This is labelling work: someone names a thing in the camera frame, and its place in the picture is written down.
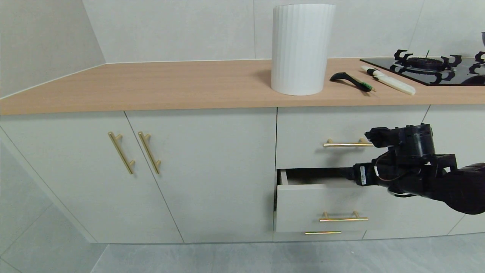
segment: drawer handle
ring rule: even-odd
[[[354,211],[355,217],[348,217],[348,218],[329,218],[327,212],[325,211],[323,213],[325,215],[325,218],[318,219],[320,223],[322,222],[361,222],[361,221],[368,221],[368,217],[360,217],[359,213]]]
[[[342,234],[341,231],[317,231],[317,232],[305,232],[305,235],[315,235],[315,234]]]
[[[123,137],[123,135],[119,134],[117,136],[114,136],[113,132],[109,132],[108,135],[110,136],[110,139],[113,142],[114,147],[118,151],[118,154],[121,157],[121,161],[123,161],[123,163],[125,164],[126,169],[128,169],[128,172],[130,174],[133,174],[133,170],[131,168],[133,167],[133,165],[135,165],[135,160],[132,160],[128,163],[125,153],[123,152],[123,150],[121,150],[121,147],[118,143],[118,140],[120,140]]]
[[[161,161],[160,160],[155,161],[155,159],[153,158],[153,154],[150,150],[150,146],[148,145],[148,141],[150,140],[150,134],[144,135],[143,132],[138,132],[138,136],[142,141],[143,147],[145,148],[145,151],[148,154],[148,158],[150,158],[150,162],[152,163],[153,168],[155,169],[155,172],[157,174],[160,174],[160,169],[158,166],[160,165]]]
[[[323,144],[324,148],[339,148],[339,147],[374,147],[374,144],[367,142],[363,137],[356,143],[334,143],[331,138],[327,143]]]

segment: cabinet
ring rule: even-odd
[[[97,242],[182,242],[124,112],[2,116],[0,126]],[[122,134],[133,174],[109,131]]]
[[[384,149],[324,148],[335,143],[356,143],[373,127],[420,124],[427,105],[278,108],[276,168],[338,168],[369,162]]]
[[[328,218],[331,221],[319,221]],[[379,186],[360,187],[338,178],[334,169],[281,170],[277,189],[275,238],[343,237],[389,239],[446,235],[463,214],[434,200],[397,198]],[[345,221],[332,221],[344,218]],[[341,231],[342,234],[305,232]],[[299,232],[299,235],[280,233]]]
[[[432,105],[424,122],[431,124],[439,154],[455,154],[458,167],[485,162],[485,105]],[[485,214],[466,215],[450,234],[485,232]]]
[[[150,167],[185,242],[272,240],[275,108],[127,116],[136,133],[150,134],[161,161],[159,173]]]

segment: wooden countertop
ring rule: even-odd
[[[288,96],[273,91],[270,60],[106,64],[0,100],[0,115],[289,106],[485,104],[480,86],[425,86],[393,74],[416,88],[410,96],[359,71],[356,58],[329,59],[323,91]],[[348,72],[377,92],[328,79]]]

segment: drawer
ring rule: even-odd
[[[370,162],[386,149],[331,147],[356,143],[373,127],[420,124],[428,105],[278,108],[276,168],[337,168]]]
[[[340,178],[336,169],[280,170],[275,231],[343,232],[383,228],[386,223],[382,213],[388,199],[379,188],[384,189],[357,186]]]
[[[275,232],[273,241],[290,242],[290,241],[343,241],[343,240],[361,240],[365,231],[342,231],[339,234],[312,234],[307,235],[304,232]]]

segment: open drawer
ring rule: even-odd
[[[280,170],[276,232],[363,231],[382,228],[385,196],[341,178],[336,169]]]

